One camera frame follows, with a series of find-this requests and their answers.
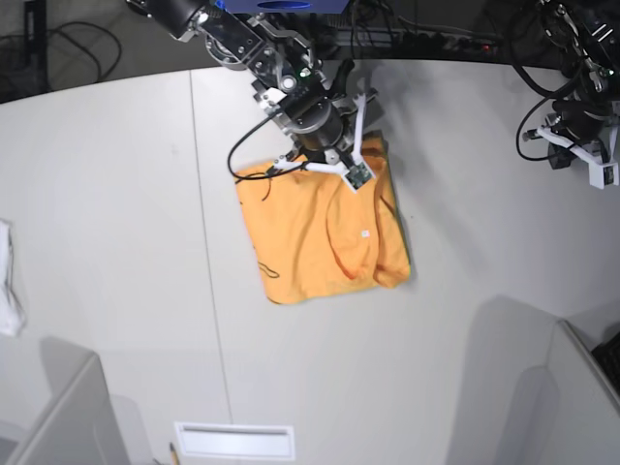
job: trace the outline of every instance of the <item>orange shirt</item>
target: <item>orange shirt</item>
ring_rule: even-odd
[[[296,171],[236,184],[267,297],[275,303],[394,288],[411,272],[380,139],[362,154],[376,179],[354,193],[340,176]],[[239,172],[264,173],[266,163]]]

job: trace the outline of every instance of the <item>folded shirt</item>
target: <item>folded shirt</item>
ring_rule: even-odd
[[[314,171],[237,181],[271,301],[297,303],[375,286],[394,288],[409,279],[409,256],[382,141],[365,141],[362,155],[376,179],[356,193],[340,176]],[[270,166],[239,174],[262,174]]]

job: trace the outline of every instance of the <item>black cable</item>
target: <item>black cable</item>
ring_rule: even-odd
[[[525,71],[525,69],[523,68],[523,66],[519,63],[519,61],[516,59],[516,55],[514,53],[514,47],[513,47],[513,42],[514,42],[514,38],[513,38],[513,33],[514,33],[514,29],[516,28],[516,26],[518,25],[518,23],[524,18],[526,17],[527,12],[524,9],[519,10],[518,12],[516,12],[511,20],[509,21],[509,25],[506,29],[506,52],[507,52],[507,56],[509,58],[509,61],[512,65],[512,67],[514,68],[514,70],[519,74],[519,76],[525,81],[525,83],[537,94],[543,96],[543,97],[549,97],[549,99],[562,99],[566,96],[568,96],[569,94],[571,94],[571,92],[573,92],[576,87],[577,87],[577,82],[573,81],[571,79],[570,82],[572,82],[573,84],[571,84],[570,86],[563,86],[561,89],[562,92],[558,93],[558,91],[560,89],[558,89],[558,91],[550,91],[545,89],[544,87],[540,86],[537,82],[535,82],[532,77],[527,73],[527,71]]]
[[[579,69],[574,74],[574,76],[571,78],[571,80],[569,80],[562,87],[560,87],[559,89],[557,89],[554,92],[551,92],[549,95],[544,97],[540,102],[535,104],[532,107],[532,109],[530,109],[527,112],[527,114],[525,115],[525,117],[523,117],[523,119],[521,120],[521,123],[519,124],[519,127],[516,130],[516,142],[515,142],[515,145],[516,145],[516,153],[518,153],[519,157],[521,157],[523,160],[527,160],[528,162],[543,162],[543,161],[549,160],[549,158],[551,158],[548,155],[546,157],[540,157],[540,158],[528,157],[527,155],[524,155],[523,152],[521,152],[521,131],[523,131],[523,126],[525,126],[525,123],[527,122],[527,120],[530,119],[530,117],[534,114],[534,112],[537,109],[542,107],[549,100],[558,98],[559,95],[564,94],[566,92],[566,89],[572,88],[574,86],[574,84],[579,80],[579,76],[581,75],[582,71],[583,71],[583,62],[580,63]]]
[[[280,114],[280,112],[278,111],[273,112],[270,116],[265,118],[263,121],[257,124],[254,128],[248,131],[248,133],[245,136],[243,136],[241,139],[239,139],[239,141],[232,147],[231,152],[229,153],[227,164],[229,167],[229,172],[232,174],[233,177],[235,177],[236,179],[240,179],[242,181],[261,181],[265,179],[273,179],[274,177],[284,176],[285,174],[289,174],[293,171],[303,170],[303,168],[307,165],[308,162],[304,162],[298,167],[292,168],[290,170],[278,171],[278,172],[275,172],[274,174],[266,174],[265,176],[255,176],[255,175],[241,176],[237,174],[236,172],[234,172],[233,165],[232,165],[234,152],[241,146],[243,142],[247,141],[259,129],[261,129],[262,126],[267,124],[269,121],[273,120],[278,114]]]
[[[351,58],[356,59],[356,9],[357,9],[357,0],[352,0],[352,2],[348,5],[348,17],[351,22]]]
[[[595,140],[599,143],[599,147],[601,148],[601,160],[603,163],[609,163],[611,161],[611,157],[607,151],[607,146],[601,138],[595,138]]]
[[[372,38],[372,33],[370,32],[370,29],[368,29],[368,27],[365,24],[359,24],[358,27],[360,27],[365,33],[366,33],[366,37],[368,38],[368,42],[370,42],[370,46],[373,48],[373,50],[377,50],[377,44],[375,44],[375,40]]]
[[[86,56],[88,56],[88,58],[92,60],[92,62],[95,64],[95,67],[97,68],[97,78],[95,79],[94,83],[101,82],[102,77],[103,77],[103,70],[102,70],[101,62],[99,61],[99,58],[97,58],[88,48],[86,48],[86,46],[76,41],[69,34],[63,32],[60,28],[52,29],[51,31],[49,31],[48,38],[51,39],[55,35],[62,37],[65,41],[67,41],[69,44],[77,48],[79,51],[84,53]],[[49,91],[53,91],[49,82],[47,83],[47,87]]]
[[[54,31],[62,31],[63,29],[65,29],[67,27],[71,27],[71,26],[83,26],[83,27],[90,27],[90,28],[93,28],[93,29],[97,29],[98,31],[103,32],[108,37],[110,37],[114,41],[114,43],[116,44],[116,48],[118,50],[117,53],[116,53],[116,58],[114,59],[114,62],[111,64],[111,66],[108,68],[108,70],[105,71],[102,74],[102,76],[98,80],[98,82],[102,82],[102,81],[106,80],[109,77],[109,75],[111,75],[112,72],[116,69],[116,67],[118,66],[118,63],[120,63],[120,60],[123,57],[123,45],[121,44],[120,40],[118,39],[118,37],[116,37],[114,34],[112,34],[105,27],[102,27],[102,26],[100,26],[98,24],[94,24],[94,23],[88,22],[88,21],[70,21],[70,22],[66,22],[64,24],[61,24],[57,28],[55,28]]]
[[[382,11],[384,17],[384,23],[386,24],[387,33],[389,34],[389,42],[391,44],[391,51],[394,53],[396,49],[396,38],[394,37],[394,33],[391,29],[391,18],[394,18],[394,10],[392,7],[386,3],[385,0],[377,0],[377,4]]]
[[[360,5],[360,0],[354,0],[352,16],[351,16],[351,26],[353,28],[353,37],[356,39],[357,46],[359,47],[359,59],[363,59],[364,47],[361,44],[361,40],[359,39],[359,31],[357,29],[358,28],[357,16],[359,14],[359,5]]]

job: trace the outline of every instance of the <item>table surface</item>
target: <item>table surface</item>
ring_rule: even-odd
[[[0,217],[15,226],[29,318],[0,344],[51,335],[96,351],[121,426],[143,424],[134,443],[160,460],[182,420],[293,425],[304,465],[491,463],[555,318],[620,299],[620,191],[590,187],[578,164],[518,158],[514,132],[538,97],[509,67],[370,61],[352,87],[367,81],[414,277],[293,306],[264,297],[226,169],[263,117],[248,74],[141,77],[0,107]],[[289,146],[268,125],[237,160]]]

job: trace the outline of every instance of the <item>vent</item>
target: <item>vent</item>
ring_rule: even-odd
[[[292,426],[175,424],[181,451],[190,457],[295,460]]]

